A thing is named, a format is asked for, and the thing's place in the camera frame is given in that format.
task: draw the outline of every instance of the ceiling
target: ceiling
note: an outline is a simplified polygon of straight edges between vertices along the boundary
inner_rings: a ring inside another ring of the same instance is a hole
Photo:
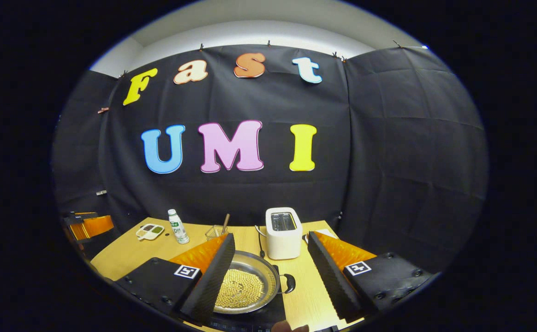
[[[146,47],[158,40],[206,25],[243,20],[312,25],[374,49],[422,46],[399,28],[361,8],[336,0],[201,0],[168,13],[131,37]]]

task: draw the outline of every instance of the pink letter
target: pink letter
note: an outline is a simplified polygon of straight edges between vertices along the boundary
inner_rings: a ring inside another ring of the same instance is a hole
[[[210,123],[199,126],[199,132],[203,134],[205,149],[205,163],[201,166],[204,173],[215,173],[221,169],[220,164],[215,162],[215,153],[227,170],[230,170],[239,152],[239,163],[236,167],[241,171],[262,170],[264,163],[258,157],[258,131],[263,127],[258,120],[247,120],[239,124],[233,139],[219,124]]]

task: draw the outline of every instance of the white toaster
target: white toaster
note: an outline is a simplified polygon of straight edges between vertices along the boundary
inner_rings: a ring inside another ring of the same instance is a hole
[[[266,212],[267,254],[270,259],[299,256],[302,245],[302,223],[290,207],[269,208]]]

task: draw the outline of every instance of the table surface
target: table surface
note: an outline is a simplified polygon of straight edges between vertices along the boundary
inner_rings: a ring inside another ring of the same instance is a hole
[[[155,240],[144,239],[139,241],[135,233],[142,225],[148,223],[162,225],[165,229]],[[191,241],[186,244],[179,244],[176,241],[176,237],[174,237],[169,221],[146,218],[104,248],[94,257],[91,263],[102,276],[115,281],[152,257],[169,260],[186,250],[202,244],[207,241],[205,232],[211,228],[210,225],[188,223],[184,223],[184,227]],[[259,228],[266,234],[265,226],[260,226]],[[334,231],[323,220],[302,223],[302,228],[302,233],[304,234],[309,231],[328,229],[335,235]],[[227,229],[228,232],[233,234],[236,250],[251,252],[256,255],[260,253],[258,232],[253,226],[228,225]],[[267,252],[266,238],[260,236],[260,239],[264,252]],[[339,330],[342,330],[363,320],[359,319],[348,324],[346,321],[338,319],[313,259],[311,259],[307,251],[305,242],[302,242],[301,254],[297,258],[275,261],[266,255],[265,259],[271,264],[278,265],[281,273],[288,273],[295,277],[295,290],[289,294],[283,294],[285,315],[291,328],[309,324],[309,330],[316,331],[336,325]],[[199,327],[188,322],[185,322],[185,324],[203,331],[218,331],[207,326]]]

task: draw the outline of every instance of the hand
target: hand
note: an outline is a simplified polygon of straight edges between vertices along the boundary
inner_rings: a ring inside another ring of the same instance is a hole
[[[309,332],[309,326],[305,324],[304,326],[300,326],[295,330],[291,330],[289,323],[284,320],[273,325],[273,327],[270,329],[270,332]]]

